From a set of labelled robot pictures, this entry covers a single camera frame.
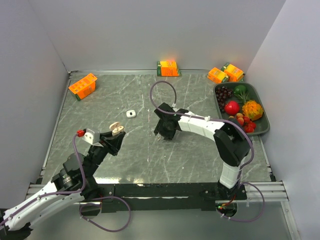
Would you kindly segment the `beige earbud charging case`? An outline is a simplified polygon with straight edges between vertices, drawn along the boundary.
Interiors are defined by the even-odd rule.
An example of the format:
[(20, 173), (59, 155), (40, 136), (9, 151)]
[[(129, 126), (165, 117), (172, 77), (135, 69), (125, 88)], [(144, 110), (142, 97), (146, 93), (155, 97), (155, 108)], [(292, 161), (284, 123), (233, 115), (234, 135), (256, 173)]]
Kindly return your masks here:
[(111, 131), (112, 136), (116, 136), (120, 133), (123, 133), (125, 130), (125, 127), (121, 125), (119, 121), (116, 121), (109, 126), (109, 130)]

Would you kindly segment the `white earbud charging case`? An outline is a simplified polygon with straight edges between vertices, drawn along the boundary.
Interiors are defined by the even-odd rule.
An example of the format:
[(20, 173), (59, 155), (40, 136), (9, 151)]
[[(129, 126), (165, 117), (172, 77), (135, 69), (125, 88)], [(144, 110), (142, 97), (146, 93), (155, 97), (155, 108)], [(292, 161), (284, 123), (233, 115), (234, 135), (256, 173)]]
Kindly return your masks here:
[(127, 117), (128, 119), (135, 118), (136, 116), (137, 116), (137, 113), (136, 113), (135, 110), (128, 110), (128, 111), (126, 112), (126, 117)]

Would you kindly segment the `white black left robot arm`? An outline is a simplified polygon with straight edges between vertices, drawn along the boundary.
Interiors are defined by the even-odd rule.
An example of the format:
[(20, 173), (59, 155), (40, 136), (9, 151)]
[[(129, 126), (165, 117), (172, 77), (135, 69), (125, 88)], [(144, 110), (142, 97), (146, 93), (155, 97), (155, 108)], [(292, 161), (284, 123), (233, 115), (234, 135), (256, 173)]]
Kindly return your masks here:
[(0, 232), (5, 237), (29, 234), (42, 220), (82, 201), (93, 201), (100, 194), (94, 173), (110, 154), (121, 149), (125, 131), (77, 131), (72, 138), (74, 153), (63, 168), (42, 189), (22, 203), (0, 211)]

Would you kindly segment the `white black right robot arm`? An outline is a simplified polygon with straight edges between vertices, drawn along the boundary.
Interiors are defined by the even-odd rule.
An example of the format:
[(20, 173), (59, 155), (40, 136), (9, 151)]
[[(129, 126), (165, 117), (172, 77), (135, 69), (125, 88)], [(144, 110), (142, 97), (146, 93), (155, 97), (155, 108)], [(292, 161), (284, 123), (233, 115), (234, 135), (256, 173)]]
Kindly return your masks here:
[(212, 119), (200, 116), (186, 109), (177, 109), (167, 103), (158, 106), (154, 113), (159, 121), (154, 134), (165, 140), (172, 140), (177, 131), (189, 132), (214, 141), (223, 161), (219, 178), (218, 193), (223, 199), (230, 199), (236, 193), (240, 181), (243, 160), (253, 153), (253, 143), (236, 121)]

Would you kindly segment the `orange box far left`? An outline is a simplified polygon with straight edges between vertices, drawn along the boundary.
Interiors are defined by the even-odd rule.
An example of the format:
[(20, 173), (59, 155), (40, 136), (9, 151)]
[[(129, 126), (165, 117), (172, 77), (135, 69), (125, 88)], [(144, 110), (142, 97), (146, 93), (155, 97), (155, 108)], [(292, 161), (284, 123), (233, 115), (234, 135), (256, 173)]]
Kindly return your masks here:
[(89, 73), (87, 76), (70, 85), (68, 89), (78, 101), (81, 101), (96, 90), (97, 79), (93, 73)]

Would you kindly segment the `orange box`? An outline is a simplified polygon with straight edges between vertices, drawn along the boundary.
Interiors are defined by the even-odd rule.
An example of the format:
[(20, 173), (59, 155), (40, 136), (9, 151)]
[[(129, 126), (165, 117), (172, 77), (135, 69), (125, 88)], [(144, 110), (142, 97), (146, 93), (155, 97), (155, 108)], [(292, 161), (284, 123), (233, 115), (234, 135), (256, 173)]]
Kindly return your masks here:
[(78, 101), (81, 101), (96, 90), (97, 79), (93, 73), (89, 73), (87, 76), (70, 85), (68, 89)]
[(208, 72), (207, 78), (216, 84), (228, 82), (230, 79), (230, 77), (225, 72), (216, 67), (212, 68)]
[(245, 73), (229, 62), (227, 62), (220, 70), (228, 75), (229, 82), (241, 82), (244, 80)]
[(156, 73), (158, 77), (179, 77), (182, 75), (176, 61), (158, 61)]

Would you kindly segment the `orange box centre back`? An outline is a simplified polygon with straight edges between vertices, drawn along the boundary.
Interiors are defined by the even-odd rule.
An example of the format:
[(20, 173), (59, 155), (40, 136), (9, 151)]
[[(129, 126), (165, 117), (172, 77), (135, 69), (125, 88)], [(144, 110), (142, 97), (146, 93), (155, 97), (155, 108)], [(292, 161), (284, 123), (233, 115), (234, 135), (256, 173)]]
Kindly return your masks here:
[(158, 61), (156, 73), (158, 77), (179, 77), (182, 75), (176, 61)]

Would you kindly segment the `dark purple grape bunch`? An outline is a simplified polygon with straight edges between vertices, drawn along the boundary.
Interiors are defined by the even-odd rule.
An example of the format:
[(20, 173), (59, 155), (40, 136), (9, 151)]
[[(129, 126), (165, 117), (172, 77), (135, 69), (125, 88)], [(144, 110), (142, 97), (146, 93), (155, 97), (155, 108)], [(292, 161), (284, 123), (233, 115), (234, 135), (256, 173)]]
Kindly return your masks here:
[(225, 105), (228, 99), (233, 96), (234, 92), (232, 89), (225, 86), (218, 87), (215, 90), (215, 96), (218, 102), (218, 107), (222, 113), (225, 112)]

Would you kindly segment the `red apple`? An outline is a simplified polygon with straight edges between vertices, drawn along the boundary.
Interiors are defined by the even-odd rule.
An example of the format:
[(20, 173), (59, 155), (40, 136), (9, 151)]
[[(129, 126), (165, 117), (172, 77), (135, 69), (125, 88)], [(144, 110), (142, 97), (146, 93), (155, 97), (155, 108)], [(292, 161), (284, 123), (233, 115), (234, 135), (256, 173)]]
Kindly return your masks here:
[(236, 101), (231, 100), (224, 106), (224, 111), (228, 115), (234, 116), (240, 112), (240, 106)]

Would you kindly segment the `orange box right front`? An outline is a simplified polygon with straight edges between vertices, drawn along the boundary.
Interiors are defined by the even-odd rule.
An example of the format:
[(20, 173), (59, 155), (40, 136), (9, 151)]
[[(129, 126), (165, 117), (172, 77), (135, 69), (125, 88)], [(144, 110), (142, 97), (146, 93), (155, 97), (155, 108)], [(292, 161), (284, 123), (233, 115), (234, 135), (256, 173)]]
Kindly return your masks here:
[(212, 68), (208, 72), (207, 78), (216, 84), (228, 82), (230, 79), (230, 77), (225, 72), (216, 67)]

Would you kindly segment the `green lime with leaves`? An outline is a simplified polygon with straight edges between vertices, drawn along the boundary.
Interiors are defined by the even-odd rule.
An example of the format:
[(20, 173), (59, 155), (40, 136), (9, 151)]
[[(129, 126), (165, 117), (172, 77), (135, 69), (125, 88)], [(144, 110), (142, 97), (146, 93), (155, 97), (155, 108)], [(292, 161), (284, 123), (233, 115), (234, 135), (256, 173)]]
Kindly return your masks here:
[(233, 94), (242, 103), (246, 103), (250, 100), (249, 92), (244, 85), (237, 85), (233, 89)]

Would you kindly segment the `red yellow cherry bunch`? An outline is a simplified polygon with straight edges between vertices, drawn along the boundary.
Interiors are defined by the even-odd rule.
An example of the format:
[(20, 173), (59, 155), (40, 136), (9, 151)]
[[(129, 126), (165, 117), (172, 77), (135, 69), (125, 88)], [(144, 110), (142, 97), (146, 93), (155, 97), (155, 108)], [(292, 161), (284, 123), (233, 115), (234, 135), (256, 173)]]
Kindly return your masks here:
[(236, 115), (230, 115), (228, 120), (235, 119), (246, 133), (253, 133), (256, 129), (256, 124), (246, 115), (238, 112)]

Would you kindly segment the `orange spiky fruit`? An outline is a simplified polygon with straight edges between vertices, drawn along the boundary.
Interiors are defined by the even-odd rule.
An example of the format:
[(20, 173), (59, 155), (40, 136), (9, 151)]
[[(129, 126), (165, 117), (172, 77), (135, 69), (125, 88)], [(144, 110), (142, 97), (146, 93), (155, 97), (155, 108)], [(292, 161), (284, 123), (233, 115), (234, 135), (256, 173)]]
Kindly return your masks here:
[(256, 121), (263, 116), (263, 107), (254, 100), (249, 100), (242, 106), (242, 113), (249, 117), (251, 121)]

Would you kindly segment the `dark green fruit tray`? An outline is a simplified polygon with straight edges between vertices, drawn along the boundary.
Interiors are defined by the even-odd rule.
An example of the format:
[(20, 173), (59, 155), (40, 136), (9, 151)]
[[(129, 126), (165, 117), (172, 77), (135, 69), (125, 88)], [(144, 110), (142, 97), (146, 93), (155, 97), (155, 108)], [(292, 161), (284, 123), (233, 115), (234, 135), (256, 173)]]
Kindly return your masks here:
[[(264, 106), (262, 104), (262, 101), (258, 95), (258, 92), (256, 91), (256, 89), (249, 83), (245, 83), (245, 82), (225, 82), (225, 83), (220, 83), (220, 84), (216, 84), (213, 87), (213, 97), (214, 97), (214, 102), (217, 108), (217, 112), (218, 112), (218, 117), (220, 119), (225, 119), (228, 120), (229, 119), (229, 115), (224, 112), (222, 109), (220, 109), (219, 107), (219, 100), (218, 100), (218, 96), (216, 95), (216, 91), (218, 90), (218, 88), (222, 88), (222, 87), (227, 87), (229, 90), (234, 90), (235, 87), (237, 86), (245, 86), (246, 90), (248, 92), (248, 96), (250, 97), (251, 100), (256, 101), (258, 104), (261, 105), (261, 107), (264, 109)], [(264, 134), (266, 132), (268, 132), (270, 130), (270, 123), (267, 117), (266, 112), (264, 112), (262, 114), (262, 117), (255, 120), (254, 121), (256, 123), (256, 128), (254, 130), (254, 132), (252, 133), (248, 133), (249, 136), (257, 136), (257, 135), (261, 135)]]

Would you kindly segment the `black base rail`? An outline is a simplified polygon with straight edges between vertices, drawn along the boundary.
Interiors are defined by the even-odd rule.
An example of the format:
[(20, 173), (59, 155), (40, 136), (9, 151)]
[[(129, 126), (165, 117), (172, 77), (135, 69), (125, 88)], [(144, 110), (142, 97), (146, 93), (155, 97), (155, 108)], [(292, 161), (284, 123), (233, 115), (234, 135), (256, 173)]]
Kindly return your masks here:
[(113, 183), (99, 184), (87, 199), (80, 203), (101, 203), (102, 213), (127, 211), (193, 210), (215, 211), (216, 204), (224, 201), (244, 201), (244, 186), (226, 188), (219, 182), (194, 183)]

